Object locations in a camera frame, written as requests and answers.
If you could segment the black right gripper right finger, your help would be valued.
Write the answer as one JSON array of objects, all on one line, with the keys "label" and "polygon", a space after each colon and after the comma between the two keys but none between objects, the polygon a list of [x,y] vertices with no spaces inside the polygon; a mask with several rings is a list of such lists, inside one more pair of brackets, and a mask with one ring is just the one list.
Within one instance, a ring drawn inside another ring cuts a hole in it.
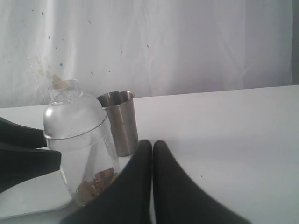
[{"label": "black right gripper right finger", "polygon": [[153,197],[158,224],[249,223],[202,190],[162,140],[153,147]]}]

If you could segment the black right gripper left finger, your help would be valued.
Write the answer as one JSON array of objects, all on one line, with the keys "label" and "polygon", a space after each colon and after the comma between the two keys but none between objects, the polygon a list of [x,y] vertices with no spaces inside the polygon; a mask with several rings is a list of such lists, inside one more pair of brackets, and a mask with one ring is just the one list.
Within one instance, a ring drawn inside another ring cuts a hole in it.
[{"label": "black right gripper left finger", "polygon": [[63,224],[149,224],[152,145],[141,140],[125,168],[104,192],[61,220]]}]

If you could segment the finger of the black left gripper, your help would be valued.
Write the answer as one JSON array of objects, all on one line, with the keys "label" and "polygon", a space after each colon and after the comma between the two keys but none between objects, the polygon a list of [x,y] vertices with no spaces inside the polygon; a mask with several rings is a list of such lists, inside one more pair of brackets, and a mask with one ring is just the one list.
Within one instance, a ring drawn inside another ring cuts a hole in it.
[{"label": "finger of the black left gripper", "polygon": [[47,146],[43,130],[22,126],[3,117],[0,118],[0,141],[1,143],[28,148]]},{"label": "finger of the black left gripper", "polygon": [[0,150],[0,191],[60,169],[61,153],[41,149]]}]

